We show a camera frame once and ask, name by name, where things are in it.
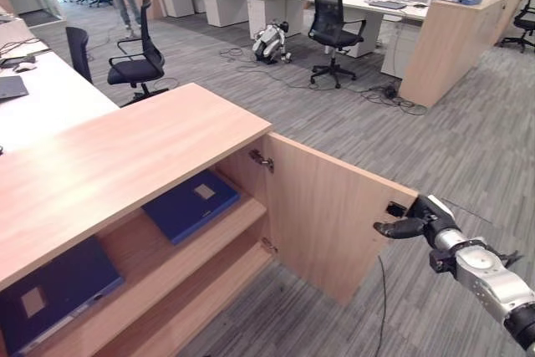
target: blue binder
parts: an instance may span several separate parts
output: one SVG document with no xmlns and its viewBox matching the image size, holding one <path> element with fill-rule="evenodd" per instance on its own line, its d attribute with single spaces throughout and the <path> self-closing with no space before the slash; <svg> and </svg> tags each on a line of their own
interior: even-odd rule
<svg viewBox="0 0 535 357">
<path fill-rule="evenodd" d="M 240 199 L 210 171 L 202 171 L 146 203 L 143 209 L 173 244 L 178 244 Z"/>
<path fill-rule="evenodd" d="M 10 356 L 25 355 L 123 283 L 89 237 L 0 292 L 0 327 Z"/>
</svg>

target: cabinet door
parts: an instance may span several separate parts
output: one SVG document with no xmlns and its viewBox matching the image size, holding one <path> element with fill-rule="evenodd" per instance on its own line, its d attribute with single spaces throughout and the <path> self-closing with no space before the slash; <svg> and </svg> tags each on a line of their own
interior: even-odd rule
<svg viewBox="0 0 535 357">
<path fill-rule="evenodd" d="M 387 239 L 373 224 L 417 192 L 276 134 L 263 137 L 271 241 L 278 258 L 340 303 L 350 301 Z"/>
</svg>

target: wooden countertop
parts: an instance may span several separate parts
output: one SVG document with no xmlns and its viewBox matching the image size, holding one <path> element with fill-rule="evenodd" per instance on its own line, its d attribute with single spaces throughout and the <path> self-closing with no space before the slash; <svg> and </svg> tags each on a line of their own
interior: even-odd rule
<svg viewBox="0 0 535 357">
<path fill-rule="evenodd" d="M 0 160 L 0 290 L 269 132 L 187 84 Z"/>
</svg>

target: mesh chair back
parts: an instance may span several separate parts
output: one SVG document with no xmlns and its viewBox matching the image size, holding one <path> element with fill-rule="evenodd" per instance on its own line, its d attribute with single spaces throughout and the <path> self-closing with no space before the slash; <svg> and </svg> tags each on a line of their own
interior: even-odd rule
<svg viewBox="0 0 535 357">
<path fill-rule="evenodd" d="M 141 3 L 141 43 L 143 46 L 143 54 L 148 58 L 163 75 L 164 57 L 156 46 L 152 43 L 149 35 L 149 24 L 147 23 L 147 9 L 152 2 L 150 0 L 143 0 Z"/>
<path fill-rule="evenodd" d="M 89 35 L 81 28 L 67 27 L 65 31 L 67 32 L 70 59 L 74 69 L 92 84 L 86 50 Z"/>
<path fill-rule="evenodd" d="M 315 33 L 329 36 L 333 39 L 339 36 L 344 26 L 344 7 L 342 0 L 314 0 L 316 13 L 308 36 Z"/>
</svg>

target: laptop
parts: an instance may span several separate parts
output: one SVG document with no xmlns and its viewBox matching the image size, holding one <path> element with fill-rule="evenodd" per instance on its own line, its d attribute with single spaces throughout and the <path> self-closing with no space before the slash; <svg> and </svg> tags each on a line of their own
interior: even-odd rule
<svg viewBox="0 0 535 357">
<path fill-rule="evenodd" d="M 24 95 L 28 95 L 28 90 L 18 75 L 0 77 L 0 100 Z"/>
</svg>

